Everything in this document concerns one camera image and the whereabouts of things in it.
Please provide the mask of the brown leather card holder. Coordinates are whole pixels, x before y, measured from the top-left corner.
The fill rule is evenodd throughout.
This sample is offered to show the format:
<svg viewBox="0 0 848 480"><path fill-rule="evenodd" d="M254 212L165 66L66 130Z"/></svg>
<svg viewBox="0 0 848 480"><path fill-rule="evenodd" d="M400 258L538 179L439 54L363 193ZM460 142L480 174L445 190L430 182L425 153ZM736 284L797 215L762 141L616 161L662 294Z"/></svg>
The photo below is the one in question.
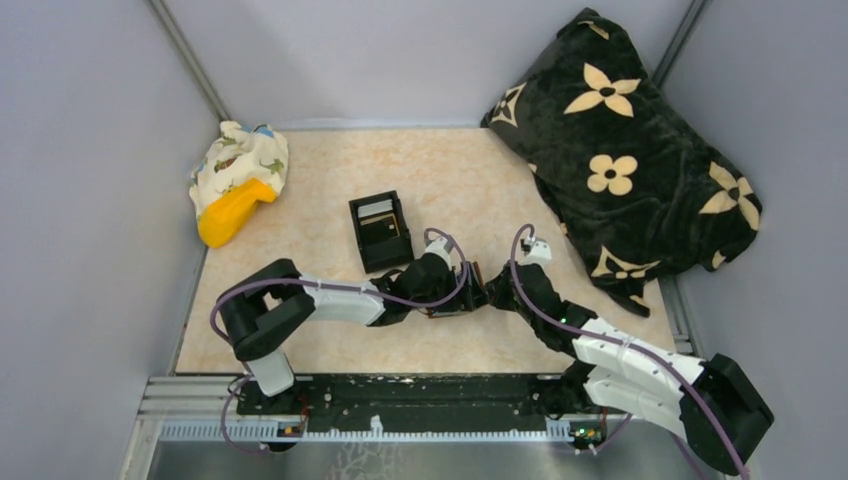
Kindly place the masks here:
<svg viewBox="0 0 848 480"><path fill-rule="evenodd" d="M448 318L467 315L485 306L486 303L480 305L475 303L465 304L460 302L453 302L428 308L425 310L425 313L426 316L431 319Z"/></svg>

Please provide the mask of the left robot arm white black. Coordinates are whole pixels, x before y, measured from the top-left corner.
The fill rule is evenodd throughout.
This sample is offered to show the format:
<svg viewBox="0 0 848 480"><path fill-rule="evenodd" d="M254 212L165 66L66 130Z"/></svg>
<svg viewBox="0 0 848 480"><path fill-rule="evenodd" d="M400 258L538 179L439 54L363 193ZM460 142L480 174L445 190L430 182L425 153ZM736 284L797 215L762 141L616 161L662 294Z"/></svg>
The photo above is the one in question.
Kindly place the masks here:
<svg viewBox="0 0 848 480"><path fill-rule="evenodd" d="M347 321L366 327L402 322L413 310L430 318L464 315L489 302L473 262L454 268L426 253L404 269L365 282L324 282L279 259L218 297L211 313L234 356L266 397L295 384L283 343L308 321Z"/></svg>

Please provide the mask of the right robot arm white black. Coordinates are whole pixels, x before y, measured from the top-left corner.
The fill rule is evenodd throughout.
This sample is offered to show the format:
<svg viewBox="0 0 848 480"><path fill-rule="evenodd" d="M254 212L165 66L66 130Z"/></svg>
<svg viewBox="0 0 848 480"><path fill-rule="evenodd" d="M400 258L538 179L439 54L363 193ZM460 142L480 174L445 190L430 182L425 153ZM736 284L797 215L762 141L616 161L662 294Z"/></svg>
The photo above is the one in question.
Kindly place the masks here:
<svg viewBox="0 0 848 480"><path fill-rule="evenodd" d="M505 265L485 290L491 306L519 314L545 346L573 358L563 380L575 409L611 407L646 420L726 475L740 473L774 424L732 358L705 360L632 337L561 299L537 264Z"/></svg>

